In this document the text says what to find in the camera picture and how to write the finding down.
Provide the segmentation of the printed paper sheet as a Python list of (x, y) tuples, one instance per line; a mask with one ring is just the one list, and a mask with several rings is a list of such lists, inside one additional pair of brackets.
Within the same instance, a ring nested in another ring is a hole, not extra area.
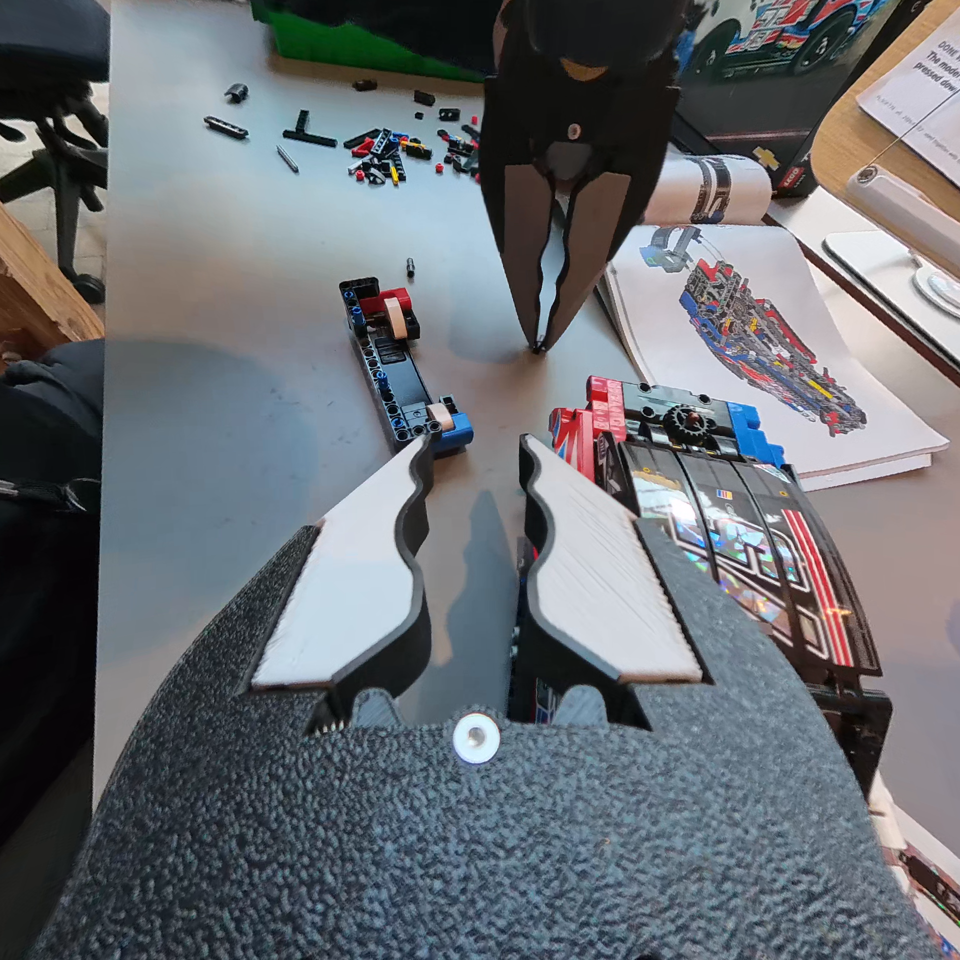
[(858, 95), (860, 109), (959, 185), (959, 12)]

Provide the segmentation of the red black toy race car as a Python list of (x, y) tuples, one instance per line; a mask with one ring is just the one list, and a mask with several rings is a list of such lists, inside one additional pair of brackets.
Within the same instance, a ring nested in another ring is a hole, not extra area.
[(866, 798), (893, 714), (862, 685), (882, 666), (836, 544), (756, 408), (646, 382), (586, 381), (549, 414), (551, 446), (654, 522), (756, 622), (806, 684)]

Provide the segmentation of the small toy brick assembly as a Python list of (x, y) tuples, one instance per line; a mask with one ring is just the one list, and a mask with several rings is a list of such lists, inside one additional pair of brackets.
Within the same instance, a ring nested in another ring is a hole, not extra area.
[(375, 276), (340, 282), (345, 324), (393, 454), (420, 438), (436, 458), (464, 450), (474, 427), (451, 394), (433, 396), (416, 363), (421, 326), (408, 291)]

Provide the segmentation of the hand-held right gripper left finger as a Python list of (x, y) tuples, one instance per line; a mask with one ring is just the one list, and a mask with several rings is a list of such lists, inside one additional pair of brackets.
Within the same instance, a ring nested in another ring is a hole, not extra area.
[(429, 438), (406, 445), (316, 525), (265, 648), (253, 690), (407, 690), (431, 633), (416, 555), (429, 531)]

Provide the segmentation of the wooden post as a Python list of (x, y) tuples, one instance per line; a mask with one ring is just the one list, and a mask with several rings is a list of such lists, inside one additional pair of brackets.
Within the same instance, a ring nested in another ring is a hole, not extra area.
[(36, 359), (60, 344), (104, 335), (101, 319), (41, 244), (2, 208), (2, 361)]

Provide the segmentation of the black office chair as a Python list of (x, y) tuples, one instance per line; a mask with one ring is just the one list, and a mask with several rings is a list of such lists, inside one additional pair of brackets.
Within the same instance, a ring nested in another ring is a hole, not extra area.
[(30, 122), (42, 143), (31, 159), (1, 178), (3, 204), (54, 192), (56, 263), (90, 305), (105, 301), (104, 282), (74, 268), (79, 207), (104, 208), (109, 120), (91, 84), (110, 78), (111, 17), (95, 1), (1, 3), (1, 133), (23, 141), (10, 121)]

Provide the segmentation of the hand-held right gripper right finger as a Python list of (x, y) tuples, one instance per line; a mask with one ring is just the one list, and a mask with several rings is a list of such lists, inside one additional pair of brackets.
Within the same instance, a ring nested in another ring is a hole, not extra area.
[(637, 517), (535, 436), (519, 438), (526, 578), (520, 661), (556, 691), (700, 684), (704, 674)]

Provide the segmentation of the black badge reel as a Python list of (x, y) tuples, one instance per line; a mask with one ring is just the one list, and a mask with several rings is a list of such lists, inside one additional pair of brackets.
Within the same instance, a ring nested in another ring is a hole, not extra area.
[(98, 519), (101, 514), (101, 481), (79, 477), (63, 484), (55, 484), (36, 480), (1, 479), (1, 498), (21, 506)]

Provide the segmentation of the person's black clothing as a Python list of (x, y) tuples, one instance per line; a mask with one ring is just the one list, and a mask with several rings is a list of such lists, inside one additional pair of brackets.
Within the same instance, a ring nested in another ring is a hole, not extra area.
[[(1, 479), (102, 476), (105, 341), (68, 342), (1, 377)], [(100, 516), (1, 497), (1, 841), (93, 729)]]

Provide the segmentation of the white stand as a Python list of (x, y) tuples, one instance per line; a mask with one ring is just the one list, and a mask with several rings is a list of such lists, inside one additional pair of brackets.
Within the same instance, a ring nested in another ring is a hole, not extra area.
[(878, 165), (854, 174), (846, 197), (872, 228), (828, 234), (824, 251), (958, 371), (959, 223)]

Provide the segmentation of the pile of small brick pieces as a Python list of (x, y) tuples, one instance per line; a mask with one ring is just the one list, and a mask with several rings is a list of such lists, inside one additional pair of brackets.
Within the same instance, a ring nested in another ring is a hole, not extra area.
[(414, 112), (415, 122), (426, 122), (430, 118), (428, 111), (434, 111), (434, 118), (440, 123), (436, 130), (438, 149), (434, 149), (414, 133), (389, 126), (376, 126), (338, 140), (310, 129), (308, 109), (298, 112), (294, 126), (283, 129), (281, 138), (288, 143), (331, 150), (341, 147), (348, 151), (350, 161), (345, 171), (359, 184), (376, 187), (387, 184), (400, 186), (407, 180), (407, 161), (432, 163), (438, 176), (450, 170), (479, 184), (480, 117), (473, 114), (465, 122), (459, 106), (438, 106), (437, 97), (425, 90), (414, 90), (413, 100), (418, 106), (418, 110)]

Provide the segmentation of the open instruction booklet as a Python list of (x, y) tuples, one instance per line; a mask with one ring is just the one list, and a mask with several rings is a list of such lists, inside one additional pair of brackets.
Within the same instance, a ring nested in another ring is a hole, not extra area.
[(808, 490), (927, 467), (950, 441), (851, 353), (786, 229), (771, 181), (736, 155), (669, 155), (606, 268), (643, 378), (755, 408)]

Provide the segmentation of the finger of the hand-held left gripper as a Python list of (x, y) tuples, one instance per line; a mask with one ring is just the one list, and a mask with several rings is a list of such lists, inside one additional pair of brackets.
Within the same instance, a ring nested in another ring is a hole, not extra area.
[(504, 168), (503, 268), (510, 286), (516, 315), (527, 343), (535, 354), (552, 349), (569, 323), (566, 295), (567, 269), (558, 274), (557, 292), (546, 332), (537, 337), (540, 295), (543, 287), (542, 257), (551, 230), (556, 203), (556, 184), (530, 164)]
[(564, 260), (540, 350), (551, 350), (570, 326), (609, 261), (629, 174), (602, 172), (582, 178), (572, 188), (562, 245)]

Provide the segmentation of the green storage bin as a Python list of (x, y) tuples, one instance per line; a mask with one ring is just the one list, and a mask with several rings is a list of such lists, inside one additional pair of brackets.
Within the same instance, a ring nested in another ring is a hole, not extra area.
[(501, 1), (251, 1), (297, 61), (480, 82), (494, 72)]

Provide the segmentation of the toy set box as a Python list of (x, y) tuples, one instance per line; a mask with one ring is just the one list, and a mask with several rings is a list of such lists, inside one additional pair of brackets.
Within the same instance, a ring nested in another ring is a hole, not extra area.
[(926, 1), (695, 1), (676, 46), (674, 143), (759, 162), (774, 197), (818, 183), (810, 151), (834, 103)]

